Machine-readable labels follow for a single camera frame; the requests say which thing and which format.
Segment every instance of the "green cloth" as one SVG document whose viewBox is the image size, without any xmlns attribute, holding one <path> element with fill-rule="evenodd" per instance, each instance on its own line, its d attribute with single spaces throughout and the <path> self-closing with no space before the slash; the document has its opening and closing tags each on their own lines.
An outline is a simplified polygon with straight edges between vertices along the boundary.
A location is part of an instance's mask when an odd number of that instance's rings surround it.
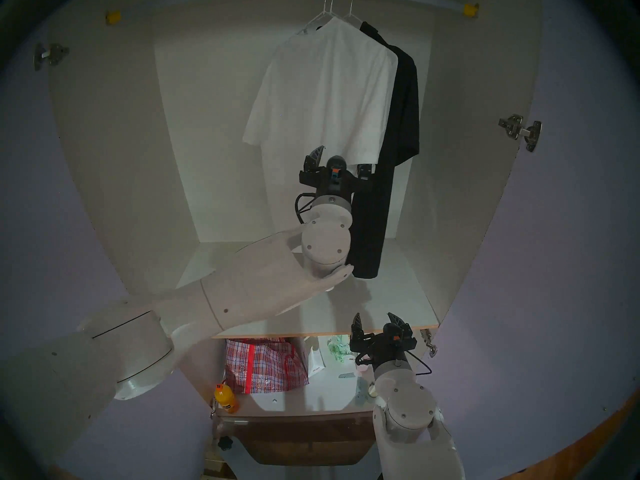
<svg viewBox="0 0 640 480">
<path fill-rule="evenodd" d="M 344 363 L 344 357 L 351 354 L 348 335 L 333 335 L 326 341 L 326 345 L 335 360 L 340 363 Z"/>
</svg>

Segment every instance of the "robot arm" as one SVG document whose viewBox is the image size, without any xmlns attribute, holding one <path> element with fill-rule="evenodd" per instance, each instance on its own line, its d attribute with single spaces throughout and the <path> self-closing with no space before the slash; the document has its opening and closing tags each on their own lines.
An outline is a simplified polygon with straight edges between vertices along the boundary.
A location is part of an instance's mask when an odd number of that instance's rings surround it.
<svg viewBox="0 0 640 480">
<path fill-rule="evenodd" d="M 464 480 L 460 457 L 431 392 L 415 381 L 405 351 L 415 349 L 411 328 L 393 313 L 382 333 L 362 331 L 360 314 L 351 325 L 356 364 L 373 366 L 375 389 L 384 407 L 373 410 L 382 474 L 388 480 Z"/>
<path fill-rule="evenodd" d="M 0 363 L 0 405 L 22 439 L 53 459 L 113 398 L 152 389 L 198 342 L 278 315 L 346 279 L 353 270 L 345 265 L 351 193 L 366 182 L 340 157 L 318 166 L 321 153 L 305 160 L 300 175 L 316 188 L 307 223 L 254 242 L 180 289 L 111 303 L 77 332 Z"/>
</svg>

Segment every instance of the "black knob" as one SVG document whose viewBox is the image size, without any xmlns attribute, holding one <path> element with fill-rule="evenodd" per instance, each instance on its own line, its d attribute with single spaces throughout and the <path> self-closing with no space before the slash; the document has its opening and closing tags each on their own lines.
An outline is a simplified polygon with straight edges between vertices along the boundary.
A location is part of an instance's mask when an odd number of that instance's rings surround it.
<svg viewBox="0 0 640 480">
<path fill-rule="evenodd" d="M 231 440 L 231 437 L 225 435 L 224 437 L 220 437 L 220 440 L 217 441 L 217 446 L 222 450 L 222 451 L 228 451 L 229 449 L 231 449 L 231 446 L 233 446 L 234 441 Z"/>
</svg>

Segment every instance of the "black t-shirt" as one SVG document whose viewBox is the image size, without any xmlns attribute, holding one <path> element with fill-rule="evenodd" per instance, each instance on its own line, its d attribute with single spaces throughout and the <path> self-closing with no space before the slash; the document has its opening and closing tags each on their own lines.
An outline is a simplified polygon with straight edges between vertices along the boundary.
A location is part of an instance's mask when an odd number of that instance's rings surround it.
<svg viewBox="0 0 640 480">
<path fill-rule="evenodd" d="M 347 263 L 353 276 L 373 279 L 378 275 L 385 242 L 394 169 L 419 153 L 418 75 L 414 59 L 399 47 L 391 46 L 371 25 L 363 22 L 360 31 L 383 44 L 398 57 L 385 137 L 372 175 L 372 190 L 355 193 L 351 204 L 351 248 Z"/>
</svg>

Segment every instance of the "black cable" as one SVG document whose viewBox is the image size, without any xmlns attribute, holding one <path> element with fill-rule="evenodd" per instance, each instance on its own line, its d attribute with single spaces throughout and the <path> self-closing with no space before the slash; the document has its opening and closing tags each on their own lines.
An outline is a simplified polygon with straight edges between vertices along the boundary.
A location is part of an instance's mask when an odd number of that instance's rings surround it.
<svg viewBox="0 0 640 480">
<path fill-rule="evenodd" d="M 422 361 L 418 356 L 416 356 L 415 354 L 413 354 L 411 351 L 405 351 L 405 353 L 409 353 L 411 356 L 413 356 L 415 359 L 417 359 L 420 363 L 422 363 L 423 365 L 425 365 L 427 367 L 427 370 L 429 370 L 429 372 L 425 372 L 425 373 L 416 373 L 416 375 L 431 375 L 433 373 L 433 371 L 431 370 L 431 368 L 429 368 L 429 365 L 427 363 L 425 363 L 424 361 Z"/>
<path fill-rule="evenodd" d="M 298 209 L 298 203 L 300 202 L 300 198 L 301 197 L 307 197 L 307 198 L 313 198 L 311 201 L 309 201 L 307 204 L 305 204 L 302 209 Z M 296 216 L 297 216 L 297 220 L 302 223 L 304 225 L 305 221 L 302 220 L 302 217 L 300 216 L 300 213 L 304 213 L 305 211 L 309 211 L 311 208 L 305 209 L 307 208 L 307 206 L 311 205 L 312 202 L 314 202 L 316 200 L 316 195 L 312 194 L 312 193 L 302 193 L 299 194 L 298 197 L 296 198 L 296 203 L 293 205 L 293 207 L 296 210 Z"/>
</svg>

